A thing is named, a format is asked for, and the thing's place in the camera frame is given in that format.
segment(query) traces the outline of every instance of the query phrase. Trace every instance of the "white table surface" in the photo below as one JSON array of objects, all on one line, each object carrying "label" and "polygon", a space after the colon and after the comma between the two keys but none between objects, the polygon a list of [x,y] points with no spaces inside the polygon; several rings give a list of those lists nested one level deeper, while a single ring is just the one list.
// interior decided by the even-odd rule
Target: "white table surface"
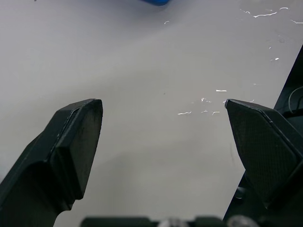
[{"label": "white table surface", "polygon": [[1,0],[0,178],[57,109],[98,98],[86,193],[56,227],[223,217],[243,174],[223,101],[274,107],[302,12],[302,0]]}]

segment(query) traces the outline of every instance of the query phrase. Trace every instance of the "black plastic part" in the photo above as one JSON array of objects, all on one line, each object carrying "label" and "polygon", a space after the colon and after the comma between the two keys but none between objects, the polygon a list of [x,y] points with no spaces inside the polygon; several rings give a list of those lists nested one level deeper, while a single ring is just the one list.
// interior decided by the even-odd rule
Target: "black plastic part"
[{"label": "black plastic part", "polygon": [[[288,98],[292,91],[296,88],[303,86],[303,46],[294,62],[292,70],[290,71],[288,78],[284,84],[281,94],[276,102],[275,110],[279,111],[281,114],[289,111],[288,109]],[[296,91],[291,98],[291,108],[294,111],[296,106],[300,104],[300,97],[303,95],[303,90]]]},{"label": "black plastic part", "polygon": [[285,118],[292,118],[292,117],[303,116],[303,109],[294,110],[293,113],[291,113],[290,111],[287,111],[287,112],[283,113],[283,116]]},{"label": "black plastic part", "polygon": [[[158,224],[148,218],[85,218],[81,227],[156,227]],[[226,227],[223,221],[213,217],[197,217],[187,224],[189,227]]]},{"label": "black plastic part", "polygon": [[262,227],[302,227],[301,214],[292,215],[267,215],[259,218],[258,224]]},{"label": "black plastic part", "polygon": [[1,227],[52,227],[83,198],[102,124],[101,100],[60,109],[0,185]]},{"label": "black plastic part", "polygon": [[234,215],[244,215],[253,220],[257,220],[264,215],[271,214],[271,211],[264,207],[260,197],[247,182],[245,175],[243,175],[238,188],[244,189],[244,191],[242,191],[242,199],[237,198],[239,195],[238,192],[236,192],[224,215],[224,221],[227,221]]},{"label": "black plastic part", "polygon": [[302,210],[302,136],[276,110],[231,99],[226,109],[245,176],[264,206]]}]

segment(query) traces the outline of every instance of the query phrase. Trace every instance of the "white surface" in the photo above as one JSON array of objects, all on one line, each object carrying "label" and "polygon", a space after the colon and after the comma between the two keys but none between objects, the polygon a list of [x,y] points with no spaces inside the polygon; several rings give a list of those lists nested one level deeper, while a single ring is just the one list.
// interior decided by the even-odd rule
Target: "white surface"
[{"label": "white surface", "polygon": [[1,178],[57,109],[99,98],[86,194],[55,226],[222,217],[243,173],[223,101],[274,106],[302,11],[300,0],[1,0]]}]

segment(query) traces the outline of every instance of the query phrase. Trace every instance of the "blue object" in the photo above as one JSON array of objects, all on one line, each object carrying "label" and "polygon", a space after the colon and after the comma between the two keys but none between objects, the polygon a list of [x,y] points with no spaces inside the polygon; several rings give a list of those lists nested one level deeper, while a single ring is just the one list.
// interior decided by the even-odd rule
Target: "blue object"
[{"label": "blue object", "polygon": [[163,6],[168,3],[169,0],[144,0],[156,6]]}]

